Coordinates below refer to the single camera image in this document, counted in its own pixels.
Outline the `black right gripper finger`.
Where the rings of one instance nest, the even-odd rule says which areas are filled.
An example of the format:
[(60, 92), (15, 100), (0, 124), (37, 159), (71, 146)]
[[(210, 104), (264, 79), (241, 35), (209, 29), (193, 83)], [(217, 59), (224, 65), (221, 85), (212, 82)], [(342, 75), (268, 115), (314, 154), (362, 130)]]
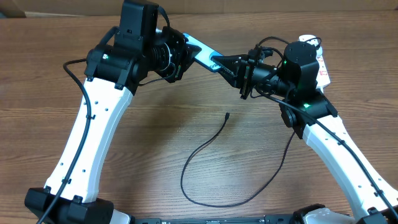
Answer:
[(234, 88), (242, 88), (244, 84), (244, 72), (242, 68), (232, 71), (227, 68), (220, 68), (218, 73)]
[(211, 57), (211, 61), (216, 63), (221, 67), (232, 67), (232, 66), (240, 66), (240, 65), (249, 65), (248, 55), (214, 55)]

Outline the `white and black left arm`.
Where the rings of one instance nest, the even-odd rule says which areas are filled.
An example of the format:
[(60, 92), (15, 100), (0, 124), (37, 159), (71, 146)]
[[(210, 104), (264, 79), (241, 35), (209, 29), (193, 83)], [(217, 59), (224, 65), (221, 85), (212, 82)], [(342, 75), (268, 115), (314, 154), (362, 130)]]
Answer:
[(134, 223), (98, 197), (99, 183), (115, 130), (147, 74), (176, 82), (200, 51), (170, 26), (157, 28), (165, 15), (156, 3), (124, 1), (119, 25), (84, 58), (83, 98), (65, 149), (45, 185), (25, 197), (39, 223)]

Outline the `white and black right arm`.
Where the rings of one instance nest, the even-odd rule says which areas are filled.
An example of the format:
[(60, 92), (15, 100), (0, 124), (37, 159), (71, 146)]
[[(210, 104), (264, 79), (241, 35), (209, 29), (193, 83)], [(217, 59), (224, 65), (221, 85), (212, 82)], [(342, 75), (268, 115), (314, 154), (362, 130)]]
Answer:
[(242, 98), (255, 89), (279, 104), (285, 125), (327, 166), (358, 223), (397, 223), (397, 190), (365, 158), (336, 108), (317, 88), (318, 46), (307, 41), (288, 43), (279, 67), (262, 62), (271, 50), (257, 44), (247, 54), (211, 55), (210, 60)]

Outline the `dark Samsung Galaxy smartphone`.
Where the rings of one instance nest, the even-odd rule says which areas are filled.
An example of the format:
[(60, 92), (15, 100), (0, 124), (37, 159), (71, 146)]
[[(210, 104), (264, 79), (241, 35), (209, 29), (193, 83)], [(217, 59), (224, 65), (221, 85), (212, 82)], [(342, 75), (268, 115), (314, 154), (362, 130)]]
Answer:
[(222, 56), (219, 52), (215, 51), (211, 47), (207, 46), (203, 42), (199, 41), (198, 39), (194, 38), (188, 33), (183, 33), (184, 36), (187, 38), (188, 45), (192, 45), (194, 47), (200, 48), (199, 52), (194, 56), (196, 63), (199, 63), (201, 66), (206, 68), (207, 70), (216, 73), (221, 68), (217, 63), (212, 61), (213, 56)]

